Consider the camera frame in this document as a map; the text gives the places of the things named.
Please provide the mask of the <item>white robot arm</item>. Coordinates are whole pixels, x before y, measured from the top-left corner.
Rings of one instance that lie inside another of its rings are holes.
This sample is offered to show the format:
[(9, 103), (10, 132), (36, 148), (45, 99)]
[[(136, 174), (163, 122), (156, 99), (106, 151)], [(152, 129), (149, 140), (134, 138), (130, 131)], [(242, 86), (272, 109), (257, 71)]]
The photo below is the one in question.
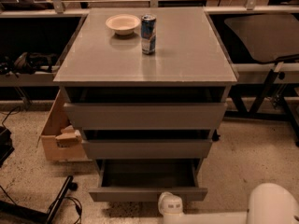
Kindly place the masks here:
[(242, 212), (185, 214), (182, 199), (170, 192), (160, 195), (158, 210), (163, 224), (299, 224), (299, 203), (273, 183), (257, 186)]

